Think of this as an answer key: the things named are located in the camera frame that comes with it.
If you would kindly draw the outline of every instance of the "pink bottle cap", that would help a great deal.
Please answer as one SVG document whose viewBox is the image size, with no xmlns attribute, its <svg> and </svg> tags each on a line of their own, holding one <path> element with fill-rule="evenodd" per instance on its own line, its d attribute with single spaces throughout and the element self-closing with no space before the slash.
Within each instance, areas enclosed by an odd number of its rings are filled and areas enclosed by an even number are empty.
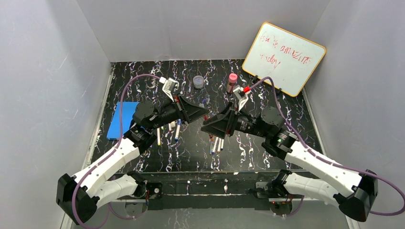
<svg viewBox="0 0 405 229">
<path fill-rule="evenodd" d="M 230 83 L 236 83 L 236 81 L 238 80 L 238 75 L 235 73 L 231 73 L 229 74 L 229 82 Z"/>
</svg>

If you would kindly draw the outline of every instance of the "yellow whiteboard frame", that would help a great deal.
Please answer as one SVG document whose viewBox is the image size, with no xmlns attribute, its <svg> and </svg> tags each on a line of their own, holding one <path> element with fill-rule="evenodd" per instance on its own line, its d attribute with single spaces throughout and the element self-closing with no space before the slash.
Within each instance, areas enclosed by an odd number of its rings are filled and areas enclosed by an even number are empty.
<svg viewBox="0 0 405 229">
<path fill-rule="evenodd" d="M 303 39 L 303 40 L 306 40 L 306 41 L 308 41 L 308 42 L 310 42 L 310 43 L 313 43 L 313 44 L 315 44 L 315 45 L 317 45 L 317 46 L 319 46 L 319 47 L 321 47 L 321 48 L 323 48 L 323 49 L 325 50 L 325 52 L 323 53 L 323 55 L 322 55 L 321 58 L 319 59 L 318 63 L 315 65 L 314 69 L 312 70 L 311 74 L 309 74 L 309 76 L 308 76 L 308 78 L 306 79 L 305 83 L 302 85 L 301 89 L 299 90 L 299 92 L 298 92 L 296 95 L 291 95 L 291 94 L 285 92 L 285 91 L 281 88 L 281 91 L 284 92 L 285 94 L 288 94 L 288 95 L 291 96 L 291 97 L 296 97 L 296 96 L 302 91 L 302 88 L 304 88 L 305 84 L 307 83 L 307 81 L 309 80 L 309 78 L 310 78 L 310 77 L 312 76 L 312 74 L 314 73 L 314 71 L 315 71 L 315 69 L 317 68 L 318 64 L 320 63 L 320 61 L 321 61 L 321 60 L 323 59 L 323 57 L 325 56 L 325 54 L 326 54 L 326 48 L 325 48 L 324 46 L 320 45 L 320 44 L 317 44 L 317 43 L 315 43 L 315 42 L 312 42 L 312 41 L 310 41 L 310 40 L 308 40 L 308 39 L 305 39 L 305 38 L 303 38 L 303 37 L 301 37 L 301 36 L 298 36 L 298 35 L 296 35 L 296 34 L 294 34 L 294 33 L 291 33 L 291 32 L 289 32 L 289 31 L 287 31 L 287 30 L 285 30 L 285 29 L 282 29 L 282 28 L 280 28 L 280 27 L 278 27 L 278 26 L 276 26 L 276 25 L 273 25 L 273 24 L 271 24 L 271 23 L 269 23 L 269 22 L 265 22 L 265 23 L 262 24 L 262 26 L 260 26 L 259 32 L 257 32 L 257 35 L 256 35 L 256 37 L 255 37 L 255 40 L 253 41 L 252 46 L 250 46 L 249 52 L 247 53 L 246 58 L 245 58 L 245 60 L 243 61 L 243 64 L 242 64 L 242 69 L 243 69 L 243 71 L 245 71 L 245 72 L 247 72 L 247 73 L 249 73 L 249 74 L 251 74 L 251 75 L 253 75 L 253 76 L 256 76 L 256 74 L 253 74 L 253 73 L 248 72 L 248 71 L 245 70 L 245 61 L 246 61 L 246 59 L 248 58 L 248 56 L 249 56 L 249 54 L 250 54 L 250 51 L 252 50 L 253 46 L 255 45 L 256 39 L 257 39 L 257 37 L 259 36 L 259 33 L 260 33 L 260 31 L 262 30 L 262 28 L 263 28 L 263 26 L 264 26 L 265 24 L 274 26 L 274 27 L 276 27 L 277 29 L 280 29 L 280 30 L 282 30 L 282 31 L 284 31 L 284 32 L 288 32 L 288 33 L 291 34 L 291 35 L 294 35 L 294 36 L 299 37 L 299 38 L 301 38 L 301 39 Z"/>
</svg>

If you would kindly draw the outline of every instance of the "pink bottle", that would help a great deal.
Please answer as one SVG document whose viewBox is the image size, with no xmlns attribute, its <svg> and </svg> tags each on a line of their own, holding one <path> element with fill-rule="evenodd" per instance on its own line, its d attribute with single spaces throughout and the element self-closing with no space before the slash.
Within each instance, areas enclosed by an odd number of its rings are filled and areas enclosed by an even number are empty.
<svg viewBox="0 0 405 229">
<path fill-rule="evenodd" d="M 236 81 L 238 80 L 238 75 L 235 73 L 231 73 L 229 74 L 229 78 L 228 78 L 228 85 L 226 86 L 226 92 L 228 93 L 233 93 L 234 91 L 234 86 Z"/>
</svg>

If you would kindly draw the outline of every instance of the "marble pattern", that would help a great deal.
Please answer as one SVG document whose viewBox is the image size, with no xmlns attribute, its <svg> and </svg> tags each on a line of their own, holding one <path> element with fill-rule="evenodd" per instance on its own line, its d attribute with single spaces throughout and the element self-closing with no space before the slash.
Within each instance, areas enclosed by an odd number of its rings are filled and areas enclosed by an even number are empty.
<svg viewBox="0 0 405 229">
<path fill-rule="evenodd" d="M 209 99 L 205 105 L 214 115 L 225 108 L 227 102 L 234 102 L 232 95 L 226 93 L 227 76 L 236 73 L 238 84 L 245 87 L 252 85 L 253 77 L 242 70 L 243 60 L 204 60 L 204 61 L 163 61 L 163 62 L 119 62 L 114 65 L 114 74 L 109 89 L 102 123 L 99 129 L 92 162 L 108 151 L 115 141 L 106 139 L 108 127 L 115 111 L 120 93 L 132 77 L 150 73 L 157 76 L 172 77 L 179 81 L 177 92 L 193 103 Z M 201 75 L 205 88 L 196 90 L 192 78 Z M 155 79 L 142 78 L 133 83 L 127 92 L 125 101 L 151 100 L 159 106 L 166 99 L 161 85 Z M 309 146 L 321 152 L 313 123 L 302 93 L 297 97 L 281 94 L 279 102 L 283 113 L 293 126 L 300 131 Z M 257 115 L 266 106 L 275 106 L 275 101 L 268 84 L 258 86 L 250 95 L 245 108 Z M 137 170 L 140 172 L 174 172 L 174 171 L 264 171 L 279 169 L 297 169 L 274 158 L 261 147 L 263 138 L 235 131 L 232 137 L 224 141 L 224 150 L 220 154 L 210 154 L 211 144 L 207 133 L 202 132 L 203 119 L 188 126 L 181 127 L 179 141 L 174 141 L 174 133 L 165 126 L 161 131 L 162 145 L 155 142 L 139 158 L 127 163 L 120 172 Z"/>
</svg>

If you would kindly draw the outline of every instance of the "whiteboard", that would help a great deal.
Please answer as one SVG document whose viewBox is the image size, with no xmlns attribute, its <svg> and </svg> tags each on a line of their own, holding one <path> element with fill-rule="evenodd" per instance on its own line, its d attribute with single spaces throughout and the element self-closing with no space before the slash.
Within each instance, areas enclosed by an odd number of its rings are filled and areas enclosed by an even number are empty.
<svg viewBox="0 0 405 229">
<path fill-rule="evenodd" d="M 277 89 L 295 97 L 325 53 L 325 47 L 265 22 L 242 69 L 259 79 L 270 76 Z"/>
</svg>

